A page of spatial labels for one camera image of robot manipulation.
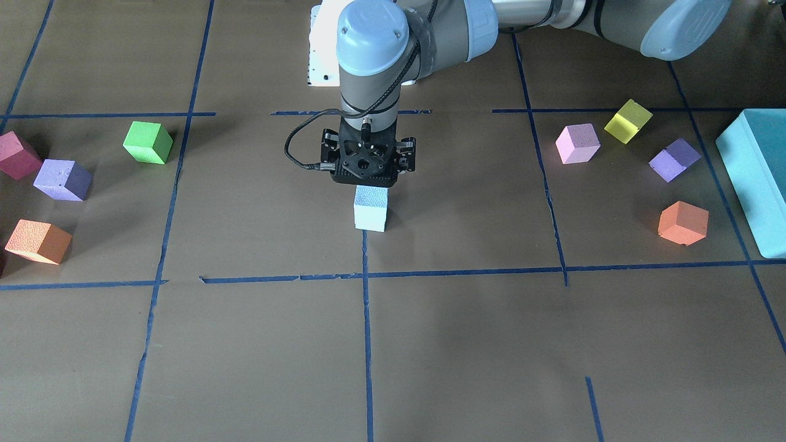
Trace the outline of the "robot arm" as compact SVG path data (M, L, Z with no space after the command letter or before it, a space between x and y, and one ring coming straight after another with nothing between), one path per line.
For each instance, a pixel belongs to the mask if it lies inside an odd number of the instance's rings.
M402 84L490 51L500 33L578 29L674 61L704 44L729 1L325 1L309 42L334 61L341 103L337 130L323 132L321 158L306 169L338 184L392 187L415 169L416 139L397 140Z

